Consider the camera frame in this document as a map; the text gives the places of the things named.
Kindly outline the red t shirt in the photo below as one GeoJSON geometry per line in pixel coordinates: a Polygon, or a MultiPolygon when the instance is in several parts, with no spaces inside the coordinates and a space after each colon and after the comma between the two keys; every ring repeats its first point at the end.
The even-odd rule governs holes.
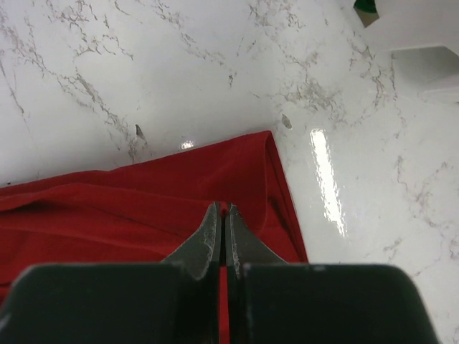
{"type": "Polygon", "coordinates": [[[1,307],[14,281],[34,265],[160,262],[199,228],[211,204],[219,204],[221,216],[219,342],[221,335],[230,342],[229,207],[236,206],[247,228],[282,259],[307,260],[269,131],[112,171],[3,188],[1,307]]]}

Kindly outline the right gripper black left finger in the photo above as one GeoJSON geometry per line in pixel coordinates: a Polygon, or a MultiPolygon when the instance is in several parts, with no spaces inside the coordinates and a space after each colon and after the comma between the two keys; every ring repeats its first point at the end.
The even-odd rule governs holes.
{"type": "Polygon", "coordinates": [[[1,308],[3,343],[218,343],[221,216],[160,262],[41,264],[1,308]]]}

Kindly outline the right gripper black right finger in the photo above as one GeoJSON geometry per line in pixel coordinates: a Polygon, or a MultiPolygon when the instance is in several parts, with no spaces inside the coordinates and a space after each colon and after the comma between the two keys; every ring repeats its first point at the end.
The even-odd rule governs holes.
{"type": "Polygon", "coordinates": [[[282,259],[238,208],[225,219],[231,343],[436,343],[413,281],[383,264],[282,259]]]}

